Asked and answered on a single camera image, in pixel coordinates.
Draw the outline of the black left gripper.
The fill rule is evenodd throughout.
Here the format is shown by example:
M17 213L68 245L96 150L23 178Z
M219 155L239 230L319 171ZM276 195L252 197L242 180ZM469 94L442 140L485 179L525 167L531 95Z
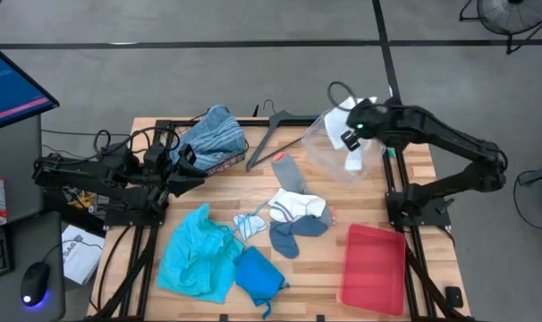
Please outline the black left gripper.
M177 156L177 164L174 164L168 155L161 155L157 160L155 170L161 184L175 197L180 197L185 192L202 185L207 178L207 173L181 173L180 165L193 167L197 159L190 144L182 144Z

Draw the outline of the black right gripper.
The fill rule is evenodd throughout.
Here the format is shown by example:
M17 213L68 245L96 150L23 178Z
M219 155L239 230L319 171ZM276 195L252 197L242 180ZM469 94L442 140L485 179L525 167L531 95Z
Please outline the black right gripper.
M377 130L387 123L388 106L364 99L351 109L346 120L350 130L341 135L345 147L354 151L360 147L360 138L373 138Z

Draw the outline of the small white blue-striped sock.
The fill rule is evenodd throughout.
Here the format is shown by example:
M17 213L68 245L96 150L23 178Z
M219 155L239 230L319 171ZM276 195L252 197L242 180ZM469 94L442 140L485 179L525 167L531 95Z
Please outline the small white blue-striped sock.
M266 221L256 215L237 215L233 218L233 224L232 231L238 233L244 242L267 229Z

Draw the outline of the turquoise cloth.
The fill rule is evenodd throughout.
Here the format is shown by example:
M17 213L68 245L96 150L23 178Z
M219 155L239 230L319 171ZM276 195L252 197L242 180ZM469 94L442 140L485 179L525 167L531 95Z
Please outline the turquoise cloth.
M224 303L235 278L243 244L228 225L209 218L209 205L191 211L165 246L157 287L200 301Z

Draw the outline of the blue cloth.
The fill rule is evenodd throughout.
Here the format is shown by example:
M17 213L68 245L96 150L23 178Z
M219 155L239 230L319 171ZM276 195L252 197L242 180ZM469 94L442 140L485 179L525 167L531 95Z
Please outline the blue cloth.
M256 307L265 304L267 309L262 314L266 320L272 311L271 301L290 285L285 276L255 247L247 248L234 260L236 266L236 284L251 298Z

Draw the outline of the blue striped towel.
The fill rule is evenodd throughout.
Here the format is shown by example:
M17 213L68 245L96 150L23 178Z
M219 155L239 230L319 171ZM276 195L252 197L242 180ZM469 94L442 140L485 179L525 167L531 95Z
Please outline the blue striped towel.
M191 146L196 156L193 165L203 171L222 164L228 157L245 152L244 132L223 105L210 107L198 123L180 136L180 144L170 152L174 164L179 160L178 152L185 144Z

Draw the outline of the grey sock orange toe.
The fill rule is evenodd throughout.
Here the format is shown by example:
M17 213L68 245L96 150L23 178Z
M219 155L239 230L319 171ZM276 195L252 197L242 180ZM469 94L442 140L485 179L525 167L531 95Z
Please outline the grey sock orange toe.
M335 224L335 211L328 204L325 205L322 215L318 220L324 225L331 226Z
M302 172L290 154L284 152L276 154L272 158L272 169L284 190L299 194L308 192Z

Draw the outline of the black clothes hanger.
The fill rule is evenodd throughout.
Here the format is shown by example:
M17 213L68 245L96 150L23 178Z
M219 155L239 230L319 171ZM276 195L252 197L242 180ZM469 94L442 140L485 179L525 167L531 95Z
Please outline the black clothes hanger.
M270 115L266 121L264 120L257 120L258 116L258 110L259 106L256 106L253 116L249 120L240 120L239 125L241 126L247 126L247 127L254 127L254 126L264 126L267 127L267 132L261 139L260 143L255 148L254 152L251 154L249 160L247 161L245 165L245 170L249 172L253 167L256 165L261 164L263 161L266 161L270 157L273 157L277 155L279 152L284 151L285 149L293 146L294 144L300 142L302 140L302 137L299 137L298 139L280 147L273 153L270 153L264 157L259 157L262 153L263 149L267 146L267 143L272 138L274 132L280 128L280 127L302 127L302 126L310 126L312 125L317 119L318 115L296 115L291 114L285 110L281 110L277 112L275 110L274 102L267 98L264 103L262 109L264 109L267 105L267 103L270 104L271 110L273 112L272 115Z

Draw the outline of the dark blue sock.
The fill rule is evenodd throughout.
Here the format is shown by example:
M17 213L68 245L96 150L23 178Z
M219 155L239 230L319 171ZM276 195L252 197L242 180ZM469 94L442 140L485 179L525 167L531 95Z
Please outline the dark blue sock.
M300 254L299 247L291 233L292 224L290 222L270 223L269 237L271 245L275 251L285 258L297 258Z
M290 233L306 237L318 237L325 233L329 227L314 216L303 216L291 224Z

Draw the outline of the red plastic lid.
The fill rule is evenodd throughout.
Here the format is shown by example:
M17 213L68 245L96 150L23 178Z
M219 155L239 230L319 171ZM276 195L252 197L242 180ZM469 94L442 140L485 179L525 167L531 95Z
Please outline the red plastic lid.
M350 226L345 244L341 301L355 308L401 316L406 241L402 234Z

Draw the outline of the white printed paper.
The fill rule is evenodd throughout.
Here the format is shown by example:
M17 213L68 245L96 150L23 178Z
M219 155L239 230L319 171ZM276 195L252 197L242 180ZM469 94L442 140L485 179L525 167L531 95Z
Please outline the white printed paper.
M64 276L85 284L96 271L105 239L68 225L62 232Z

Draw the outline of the grey desk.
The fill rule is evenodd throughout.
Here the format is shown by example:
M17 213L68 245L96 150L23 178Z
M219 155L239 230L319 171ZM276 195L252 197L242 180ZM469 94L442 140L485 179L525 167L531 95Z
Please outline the grey desk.
M13 270L0 276L0 322L56 322L64 316L64 276L61 251L61 218L43 210L43 192L32 175L33 163L42 154L38 116L0 129L0 177L4 179L7 237ZM35 262L49 266L47 292L33 306L21 299L21 280Z

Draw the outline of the black computer mouse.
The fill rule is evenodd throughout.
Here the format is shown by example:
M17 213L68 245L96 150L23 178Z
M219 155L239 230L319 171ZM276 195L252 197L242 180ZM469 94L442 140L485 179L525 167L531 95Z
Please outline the black computer mouse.
M20 297L27 307L33 307L43 301L47 293L50 267L44 261L31 264L21 279Z

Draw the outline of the computer monitor blue screen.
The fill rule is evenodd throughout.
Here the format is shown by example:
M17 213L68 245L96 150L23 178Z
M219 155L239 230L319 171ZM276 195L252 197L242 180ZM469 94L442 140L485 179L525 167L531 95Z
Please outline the computer monitor blue screen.
M59 106L53 95L0 51L0 129Z

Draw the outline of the black floor fan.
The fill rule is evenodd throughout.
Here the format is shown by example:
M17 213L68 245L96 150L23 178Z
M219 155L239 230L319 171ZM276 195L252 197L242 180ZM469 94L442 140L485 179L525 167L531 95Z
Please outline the black floor fan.
M516 35L529 31L523 39L528 44L542 30L542 0L468 0L458 21L479 21L490 32L505 36L505 53L510 55L522 48L512 45Z

